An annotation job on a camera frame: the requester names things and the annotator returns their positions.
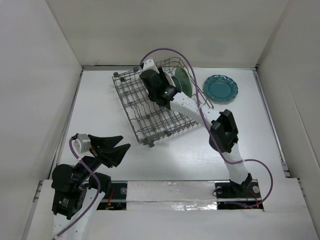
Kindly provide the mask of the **light green floral plate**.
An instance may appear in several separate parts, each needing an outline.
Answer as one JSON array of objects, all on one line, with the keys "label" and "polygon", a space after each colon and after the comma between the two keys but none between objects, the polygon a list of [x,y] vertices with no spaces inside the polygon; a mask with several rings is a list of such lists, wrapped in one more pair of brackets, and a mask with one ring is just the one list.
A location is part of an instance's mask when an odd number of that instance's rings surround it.
[{"label": "light green floral plate", "polygon": [[172,77],[175,86],[185,93],[189,98],[193,95],[193,87],[189,75],[181,66],[177,66]]}]

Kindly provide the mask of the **white green rimmed plate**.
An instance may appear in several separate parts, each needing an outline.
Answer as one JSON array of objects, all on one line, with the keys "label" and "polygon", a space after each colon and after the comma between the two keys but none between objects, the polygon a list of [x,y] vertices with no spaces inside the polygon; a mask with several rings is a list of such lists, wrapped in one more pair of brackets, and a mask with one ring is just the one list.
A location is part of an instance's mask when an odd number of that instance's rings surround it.
[{"label": "white green rimmed plate", "polygon": [[175,87],[176,84],[174,83],[174,81],[173,81],[172,77],[170,76],[170,74],[165,71],[164,75],[165,75],[165,78],[168,81],[168,84]]}]

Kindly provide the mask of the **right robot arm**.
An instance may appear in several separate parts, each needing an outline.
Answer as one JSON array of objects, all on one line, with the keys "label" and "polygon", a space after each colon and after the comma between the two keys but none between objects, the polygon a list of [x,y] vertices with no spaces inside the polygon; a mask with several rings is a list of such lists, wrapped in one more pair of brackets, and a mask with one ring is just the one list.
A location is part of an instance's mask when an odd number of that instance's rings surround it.
[{"label": "right robot arm", "polygon": [[147,98],[154,104],[177,112],[206,128],[211,148],[219,152],[229,172],[231,191],[242,197],[249,191],[252,176],[244,165],[238,147],[238,128],[231,111],[217,112],[187,95],[182,80],[161,67],[151,66],[138,77]]}]

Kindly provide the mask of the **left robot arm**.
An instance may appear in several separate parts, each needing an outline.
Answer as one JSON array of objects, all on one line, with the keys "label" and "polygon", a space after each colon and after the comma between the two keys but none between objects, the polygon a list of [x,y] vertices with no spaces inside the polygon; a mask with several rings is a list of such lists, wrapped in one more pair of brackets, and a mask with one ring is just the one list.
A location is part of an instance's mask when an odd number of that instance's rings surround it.
[{"label": "left robot arm", "polygon": [[54,240],[85,240],[96,211],[126,209],[127,185],[97,172],[122,162],[131,146],[121,145],[122,139],[79,133],[69,139],[77,164],[59,164],[52,172]]}]

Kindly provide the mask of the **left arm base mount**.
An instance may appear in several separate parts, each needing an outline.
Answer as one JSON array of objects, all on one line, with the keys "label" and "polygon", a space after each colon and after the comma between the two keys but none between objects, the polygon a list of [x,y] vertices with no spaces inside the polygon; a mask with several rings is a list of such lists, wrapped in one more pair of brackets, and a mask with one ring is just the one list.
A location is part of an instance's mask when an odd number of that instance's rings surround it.
[{"label": "left arm base mount", "polygon": [[111,190],[99,203],[97,210],[121,211],[127,209],[127,181],[112,181]]}]

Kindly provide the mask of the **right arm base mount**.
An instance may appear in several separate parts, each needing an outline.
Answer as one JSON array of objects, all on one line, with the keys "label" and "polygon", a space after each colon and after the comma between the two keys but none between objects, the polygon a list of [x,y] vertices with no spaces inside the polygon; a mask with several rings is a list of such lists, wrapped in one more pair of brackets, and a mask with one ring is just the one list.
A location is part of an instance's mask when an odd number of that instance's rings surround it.
[{"label": "right arm base mount", "polygon": [[248,189],[242,193],[235,193],[229,181],[217,181],[214,183],[214,186],[215,189],[212,191],[212,195],[216,197],[218,210],[250,210],[246,206],[231,204],[231,202],[250,206],[258,204],[262,200],[257,180],[253,180]]}]

